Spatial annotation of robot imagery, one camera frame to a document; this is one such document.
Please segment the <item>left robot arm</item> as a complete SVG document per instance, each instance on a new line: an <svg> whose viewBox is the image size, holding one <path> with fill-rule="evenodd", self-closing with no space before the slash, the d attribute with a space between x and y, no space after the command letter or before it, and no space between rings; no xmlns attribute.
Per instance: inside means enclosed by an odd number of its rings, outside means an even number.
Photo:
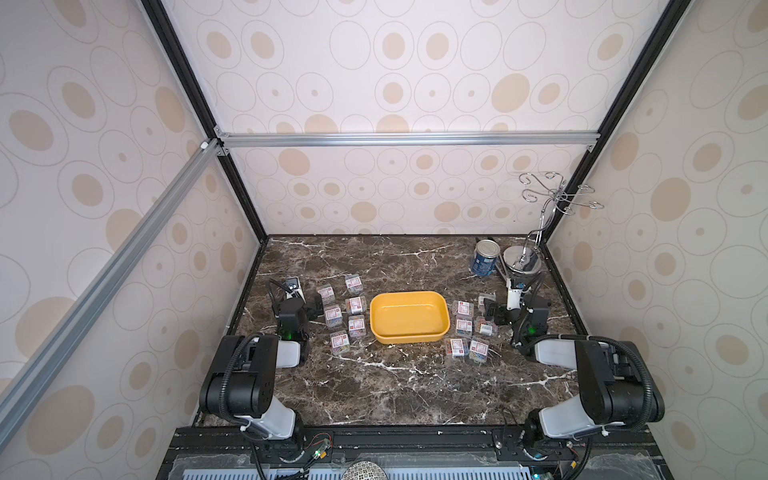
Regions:
<svg viewBox="0 0 768 480"><path fill-rule="evenodd" d="M274 334L226 335L215 352L199 394L199 409L236 425L257 441L306 441L300 415L275 397L279 369L306 363L310 321L322 298L306 298L301 282L290 277L267 281L275 316Z"/></svg>

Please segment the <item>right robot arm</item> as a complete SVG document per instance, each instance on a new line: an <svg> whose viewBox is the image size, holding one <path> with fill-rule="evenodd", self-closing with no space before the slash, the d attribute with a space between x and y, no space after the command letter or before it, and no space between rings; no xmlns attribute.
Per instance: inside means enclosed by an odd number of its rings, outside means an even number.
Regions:
<svg viewBox="0 0 768 480"><path fill-rule="evenodd" d="M578 394L555 406L531 411L520 443L527 449L547 441L589 439L614 431L637 431L665 415L663 395L636 344L594 335L550 334L549 303L532 288L511 290L504 305L480 299L483 324L512 328L511 346L526 360L576 373Z"/></svg>

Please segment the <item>yellow plastic storage tray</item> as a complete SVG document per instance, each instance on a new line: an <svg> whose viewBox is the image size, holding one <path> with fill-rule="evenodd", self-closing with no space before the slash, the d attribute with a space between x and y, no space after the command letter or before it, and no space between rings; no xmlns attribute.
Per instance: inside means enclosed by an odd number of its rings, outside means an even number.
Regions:
<svg viewBox="0 0 768 480"><path fill-rule="evenodd" d="M370 324L382 344L434 342L448 333L450 314L434 291L382 293L371 301Z"/></svg>

